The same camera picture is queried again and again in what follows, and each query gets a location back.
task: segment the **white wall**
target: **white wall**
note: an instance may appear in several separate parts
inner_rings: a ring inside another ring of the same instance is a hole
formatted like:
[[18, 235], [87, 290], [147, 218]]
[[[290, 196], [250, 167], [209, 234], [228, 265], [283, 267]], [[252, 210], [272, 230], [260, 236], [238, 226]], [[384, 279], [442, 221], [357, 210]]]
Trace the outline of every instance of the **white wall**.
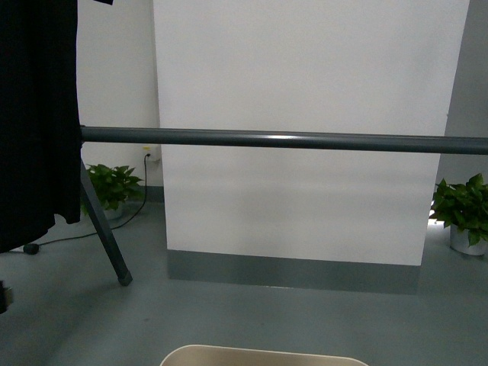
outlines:
[[[446, 136], [488, 137], [488, 2], [472, 0], [466, 18], [452, 90]], [[437, 180], [464, 183], [482, 172], [488, 181], [488, 156], [443, 155]]]
[[[79, 0], [77, 62], [82, 124], [159, 126], [152, 0]], [[141, 145], [85, 143], [82, 157], [86, 164], [134, 166], [144, 178]], [[160, 163], [148, 163], [148, 185], [162, 186]]]
[[[161, 125], [442, 135], [467, 3], [155, 0]], [[421, 262], [437, 155], [164, 154], [170, 249]]]

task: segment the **gray baseboard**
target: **gray baseboard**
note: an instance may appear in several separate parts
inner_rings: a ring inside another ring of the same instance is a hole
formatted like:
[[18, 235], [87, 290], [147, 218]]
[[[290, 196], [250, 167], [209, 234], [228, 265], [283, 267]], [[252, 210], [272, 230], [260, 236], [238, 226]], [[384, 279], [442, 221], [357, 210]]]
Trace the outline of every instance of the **gray baseboard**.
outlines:
[[[138, 190], [144, 194], [144, 187], [139, 187]], [[130, 200], [130, 201], [142, 201], [143, 197], [138, 198], [136, 200]], [[160, 186], [147, 186], [147, 202], [157, 202], [157, 203], [164, 203], [165, 201], [165, 191], [164, 187]]]
[[419, 266], [168, 250], [169, 277], [261, 286], [414, 294]]

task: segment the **horizontal bar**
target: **horizontal bar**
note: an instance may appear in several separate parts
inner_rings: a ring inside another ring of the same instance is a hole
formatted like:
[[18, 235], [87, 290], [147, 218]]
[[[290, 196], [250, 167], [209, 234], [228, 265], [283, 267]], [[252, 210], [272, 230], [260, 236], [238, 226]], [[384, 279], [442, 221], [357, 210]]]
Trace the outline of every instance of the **horizontal bar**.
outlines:
[[488, 155], [488, 138], [246, 130], [82, 127], [87, 142]]

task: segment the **rack leg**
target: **rack leg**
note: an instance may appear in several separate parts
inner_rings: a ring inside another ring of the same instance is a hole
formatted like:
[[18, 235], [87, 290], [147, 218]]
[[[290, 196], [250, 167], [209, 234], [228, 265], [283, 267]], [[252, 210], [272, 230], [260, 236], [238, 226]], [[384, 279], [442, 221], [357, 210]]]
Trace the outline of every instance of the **rack leg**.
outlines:
[[93, 188], [83, 161], [80, 169], [83, 204], [85, 204], [88, 210], [88, 215], [93, 222], [93, 226], [97, 230], [98, 237], [104, 245], [108, 258], [110, 259], [110, 262], [114, 267], [115, 273], [119, 279], [119, 283], [122, 286], [128, 286], [132, 281], [132, 275], [125, 265], [124, 258], [122, 257], [117, 242], [115, 241], [114, 234], [112, 233], [111, 228], [108, 226], [107, 218], [105, 217], [101, 208], [100, 201], [97, 198], [97, 194], [95, 193], [95, 189]]

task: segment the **wall outlet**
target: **wall outlet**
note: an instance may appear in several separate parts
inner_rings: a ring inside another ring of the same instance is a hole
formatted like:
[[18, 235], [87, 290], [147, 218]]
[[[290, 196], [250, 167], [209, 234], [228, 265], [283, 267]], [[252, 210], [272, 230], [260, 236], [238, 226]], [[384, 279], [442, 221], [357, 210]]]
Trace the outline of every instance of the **wall outlet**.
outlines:
[[149, 156], [146, 158], [148, 162], [158, 162], [161, 160], [161, 145], [143, 145], [143, 151], [144, 156], [149, 154]]

